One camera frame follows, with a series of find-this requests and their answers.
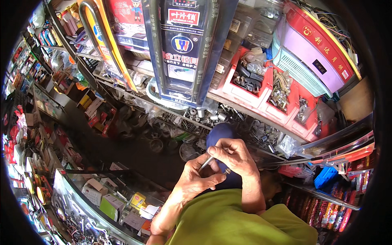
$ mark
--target hanging merchandise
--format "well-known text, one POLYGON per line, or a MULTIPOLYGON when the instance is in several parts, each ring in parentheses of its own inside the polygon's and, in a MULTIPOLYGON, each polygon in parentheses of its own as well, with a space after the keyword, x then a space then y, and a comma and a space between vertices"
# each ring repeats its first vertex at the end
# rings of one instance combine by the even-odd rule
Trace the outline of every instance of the hanging merchandise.
POLYGON ((115 83, 137 91, 117 47, 102 0, 79 0, 78 3, 80 19, 106 72, 115 83))
POLYGON ((150 0, 142 4, 160 96, 191 107, 202 105, 237 1, 150 0))
POLYGON ((109 8, 117 44, 149 56, 141 0, 110 0, 109 8))

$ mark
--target sticker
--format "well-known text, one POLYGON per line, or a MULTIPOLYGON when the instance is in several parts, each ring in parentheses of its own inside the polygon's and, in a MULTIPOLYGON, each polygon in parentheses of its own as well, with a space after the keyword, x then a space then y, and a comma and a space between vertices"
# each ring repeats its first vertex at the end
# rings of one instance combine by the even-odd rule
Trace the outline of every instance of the sticker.
POLYGON ((230 31, 233 31, 235 33, 237 33, 239 27, 240 27, 241 21, 233 19, 231 21, 231 25, 230 25, 230 31))
POLYGON ((197 1, 173 0, 173 6, 196 8, 197 1))
POLYGON ((312 63, 317 70, 321 73, 324 74, 327 72, 327 69, 325 69, 325 67, 320 63, 320 61, 318 61, 317 59, 312 63))
POLYGON ((96 25, 93 27, 93 29, 94 29, 94 34, 95 34, 95 36, 98 38, 98 40, 100 40, 101 42, 103 42, 102 37, 101 37, 101 33, 98 32, 98 28, 97 28, 96 25))
POLYGON ((195 70, 186 67, 167 65, 168 75, 171 78, 193 82, 195 70))
POLYGON ((176 22, 188 25, 199 25, 200 12, 180 9, 168 9, 168 11, 169 22, 176 22))
POLYGON ((189 53, 193 49, 193 42, 186 36, 174 36, 171 44, 173 49, 181 54, 189 53))
POLYGON ((229 50, 230 45, 231 45, 231 40, 226 39, 225 44, 223 45, 223 48, 229 50))
POLYGON ((223 74, 223 71, 225 70, 225 67, 221 64, 216 65, 215 71, 219 72, 220 74, 223 74))
POLYGON ((347 78, 348 78, 348 73, 347 73, 346 70, 344 70, 344 71, 342 72, 342 76, 344 77, 344 79, 347 79, 347 78))

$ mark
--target plastic storage bin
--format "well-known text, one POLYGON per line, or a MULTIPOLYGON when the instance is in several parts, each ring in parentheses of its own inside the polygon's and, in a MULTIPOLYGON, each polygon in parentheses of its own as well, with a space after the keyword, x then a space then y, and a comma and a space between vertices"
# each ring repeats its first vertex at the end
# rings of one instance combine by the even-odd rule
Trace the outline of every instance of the plastic storage bin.
MULTIPOLYGON (((272 66, 269 70, 271 70, 271 73, 269 76, 267 74, 264 76, 264 81, 267 79, 267 81, 270 83, 270 91, 268 92, 267 99, 270 96, 272 89, 273 89, 273 70, 276 69, 278 72, 282 72, 283 70, 279 69, 278 67, 275 67, 271 62, 267 63, 267 66, 272 66)), ((293 83, 291 84, 290 87, 291 93, 287 97, 288 101, 290 104, 287 105, 287 112, 284 113, 283 111, 279 110, 275 106, 273 106, 271 103, 265 100, 265 103, 262 103, 259 107, 259 110, 270 116, 271 118, 279 121, 282 125, 286 125, 288 122, 294 120, 295 116, 299 112, 299 95, 298 95, 298 83, 294 80, 293 83)))
POLYGON ((231 61, 231 64, 232 64, 231 70, 230 70, 229 74, 227 75, 226 82, 223 85, 222 91, 236 97, 237 99, 244 101, 245 103, 247 103, 255 108, 258 108, 261 103, 267 101, 268 96, 272 92, 272 75, 273 75, 272 69, 268 69, 265 72, 264 80, 261 83, 261 89, 260 89, 258 95, 255 95, 255 94, 253 94, 253 93, 251 93, 251 92, 249 92, 249 91, 247 91, 247 90, 241 88, 240 86, 231 82, 231 79, 233 78, 233 75, 234 75, 234 71, 237 68, 238 61, 248 51, 249 51, 249 49, 246 49, 242 46, 240 46, 240 48, 238 49, 238 52, 235 55, 235 58, 231 61))
POLYGON ((229 32, 244 39, 260 18, 261 16, 255 9, 238 4, 234 18, 231 21, 229 32))
MULTIPOLYGON (((307 91, 301 84, 298 85, 298 94, 308 101, 308 107, 313 110, 316 107, 317 98, 314 97, 309 91, 307 91)), ((302 138, 313 142, 317 140, 317 136, 313 134, 313 131, 317 128, 317 110, 314 110, 306 120, 305 125, 292 120, 288 123, 289 129, 295 134, 300 135, 302 138)))

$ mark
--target mesh basket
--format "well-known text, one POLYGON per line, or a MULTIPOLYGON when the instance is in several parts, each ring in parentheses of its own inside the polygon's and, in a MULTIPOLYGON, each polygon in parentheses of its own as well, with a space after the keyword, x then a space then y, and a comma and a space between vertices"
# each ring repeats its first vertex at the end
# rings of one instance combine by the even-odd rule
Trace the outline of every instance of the mesh basket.
MULTIPOLYGON (((279 51, 280 43, 274 33, 272 41, 272 57, 275 57, 279 51)), ((289 53, 282 47, 278 56, 272 61, 274 65, 284 71, 289 71, 290 76, 306 88, 314 97, 327 94, 332 97, 329 89, 314 75, 304 64, 302 64, 296 57, 289 53)))

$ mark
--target metal bolt pile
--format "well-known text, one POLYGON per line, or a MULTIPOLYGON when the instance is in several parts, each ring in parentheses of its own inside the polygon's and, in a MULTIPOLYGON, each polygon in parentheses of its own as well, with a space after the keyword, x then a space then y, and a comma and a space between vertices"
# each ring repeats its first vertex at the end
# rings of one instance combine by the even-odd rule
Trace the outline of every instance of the metal bolt pile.
POLYGON ((274 69, 274 88, 268 101, 279 110, 287 113, 287 105, 290 104, 287 97, 291 92, 291 83, 285 77, 281 72, 274 69))

